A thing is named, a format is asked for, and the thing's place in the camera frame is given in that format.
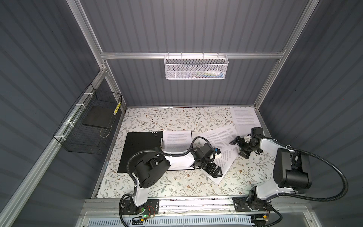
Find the printed paper sheet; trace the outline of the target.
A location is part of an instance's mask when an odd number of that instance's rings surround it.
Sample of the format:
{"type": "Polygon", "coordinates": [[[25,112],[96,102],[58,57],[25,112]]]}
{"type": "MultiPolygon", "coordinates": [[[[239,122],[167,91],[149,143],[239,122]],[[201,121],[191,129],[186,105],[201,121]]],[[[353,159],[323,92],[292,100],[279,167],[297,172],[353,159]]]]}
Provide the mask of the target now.
{"type": "Polygon", "coordinates": [[[200,133],[199,136],[207,139],[213,147],[216,147],[221,151],[221,154],[218,155],[218,158],[216,158],[213,163],[215,163],[218,167],[221,167],[222,176],[217,178],[209,176],[211,181],[216,184],[220,184],[232,166],[234,160],[238,157],[238,148],[235,145],[229,144],[237,136],[236,128],[230,124],[221,128],[200,133]]]}
{"type": "Polygon", "coordinates": [[[165,157],[170,162],[168,171],[193,170],[194,158],[187,153],[192,143],[191,131],[164,131],[162,151],[172,154],[172,157],[165,157]]]}
{"type": "Polygon", "coordinates": [[[247,135],[252,128],[261,127],[253,107],[231,107],[230,111],[239,135],[247,135]]]}

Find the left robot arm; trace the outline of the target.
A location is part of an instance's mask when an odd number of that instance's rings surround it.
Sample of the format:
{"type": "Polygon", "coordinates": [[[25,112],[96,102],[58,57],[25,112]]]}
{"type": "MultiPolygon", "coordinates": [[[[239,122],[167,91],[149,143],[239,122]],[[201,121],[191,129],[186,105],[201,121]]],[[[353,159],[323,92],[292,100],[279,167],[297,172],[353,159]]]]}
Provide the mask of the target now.
{"type": "Polygon", "coordinates": [[[135,212],[144,211],[149,188],[169,170],[201,169],[213,178],[222,177],[222,167],[214,163],[221,155],[221,150],[209,142],[202,147],[195,148],[191,145],[180,154],[164,152],[160,147],[137,152],[126,164],[127,174],[134,182],[133,193],[127,196],[135,207],[135,212]]]}

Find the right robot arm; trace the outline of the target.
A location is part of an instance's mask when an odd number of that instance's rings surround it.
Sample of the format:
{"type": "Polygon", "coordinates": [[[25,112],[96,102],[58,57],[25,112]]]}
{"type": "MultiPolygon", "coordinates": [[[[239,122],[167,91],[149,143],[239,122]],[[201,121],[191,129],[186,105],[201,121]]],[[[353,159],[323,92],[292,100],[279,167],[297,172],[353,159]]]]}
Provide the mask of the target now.
{"type": "Polygon", "coordinates": [[[264,136],[261,127],[252,128],[251,133],[244,137],[236,136],[229,144],[238,146],[239,155],[244,159],[249,159],[253,152],[257,155],[268,153],[275,157],[273,177],[254,186],[248,196],[242,199],[242,205],[251,211],[269,211],[268,202],[274,196],[294,194],[297,190],[311,187],[309,156],[264,136]]]}

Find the floral table mat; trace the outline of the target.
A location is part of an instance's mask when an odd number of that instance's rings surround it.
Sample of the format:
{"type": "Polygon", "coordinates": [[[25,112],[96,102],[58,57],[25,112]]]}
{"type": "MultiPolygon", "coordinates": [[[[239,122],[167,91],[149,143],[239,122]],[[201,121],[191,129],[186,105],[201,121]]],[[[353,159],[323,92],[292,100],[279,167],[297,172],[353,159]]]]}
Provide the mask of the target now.
{"type": "MultiPolygon", "coordinates": [[[[145,131],[192,131],[193,136],[233,125],[228,107],[129,108],[126,111],[115,146],[96,198],[120,198],[133,192],[127,173],[118,173],[127,133],[145,131]]],[[[168,171],[152,187],[150,197],[194,197],[243,195],[257,183],[272,178],[275,156],[252,153],[249,159],[238,157],[219,184],[202,170],[168,171]]]]}

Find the pens in white basket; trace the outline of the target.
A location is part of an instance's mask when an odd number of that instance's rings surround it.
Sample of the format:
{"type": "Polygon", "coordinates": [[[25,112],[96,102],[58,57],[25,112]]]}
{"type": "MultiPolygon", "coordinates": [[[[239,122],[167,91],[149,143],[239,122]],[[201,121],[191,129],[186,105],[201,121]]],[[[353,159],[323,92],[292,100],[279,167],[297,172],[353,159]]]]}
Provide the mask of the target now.
{"type": "Polygon", "coordinates": [[[191,79],[224,79],[225,72],[223,71],[192,72],[184,75],[184,77],[191,79]]]}

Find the yellow marker pen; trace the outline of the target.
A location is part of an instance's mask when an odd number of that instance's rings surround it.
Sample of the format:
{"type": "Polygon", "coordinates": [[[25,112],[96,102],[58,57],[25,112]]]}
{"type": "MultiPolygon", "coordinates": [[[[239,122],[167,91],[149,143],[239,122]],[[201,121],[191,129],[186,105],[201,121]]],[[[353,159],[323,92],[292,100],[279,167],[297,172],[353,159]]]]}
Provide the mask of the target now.
{"type": "Polygon", "coordinates": [[[119,102],[116,106],[116,108],[114,109],[113,115],[117,115],[119,109],[120,109],[121,103],[119,102]]]}

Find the black pad in basket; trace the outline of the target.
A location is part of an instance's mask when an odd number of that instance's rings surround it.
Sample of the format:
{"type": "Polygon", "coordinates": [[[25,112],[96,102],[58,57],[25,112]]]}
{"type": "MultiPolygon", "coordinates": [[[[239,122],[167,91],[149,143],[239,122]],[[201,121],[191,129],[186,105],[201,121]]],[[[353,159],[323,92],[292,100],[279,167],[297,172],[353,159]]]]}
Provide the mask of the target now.
{"type": "Polygon", "coordinates": [[[110,108],[103,108],[92,106],[90,112],[87,114],[82,124],[85,126],[107,129],[112,122],[114,110],[110,108]]]}

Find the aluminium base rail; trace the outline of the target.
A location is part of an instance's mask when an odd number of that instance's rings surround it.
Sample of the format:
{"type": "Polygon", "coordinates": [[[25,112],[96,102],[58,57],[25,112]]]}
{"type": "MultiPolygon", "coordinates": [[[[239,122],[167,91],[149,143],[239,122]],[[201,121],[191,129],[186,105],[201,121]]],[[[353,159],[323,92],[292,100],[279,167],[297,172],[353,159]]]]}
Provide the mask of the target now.
{"type": "MultiPolygon", "coordinates": [[[[158,214],[203,215],[233,214],[237,211],[254,214],[243,201],[233,201],[234,196],[201,196],[201,197],[160,197],[158,198],[158,214]]],[[[80,217],[118,217],[119,198],[87,199],[82,207],[80,217]]],[[[280,213],[305,213],[313,209],[308,202],[298,201],[291,197],[278,197],[272,206],[280,213]]]]}

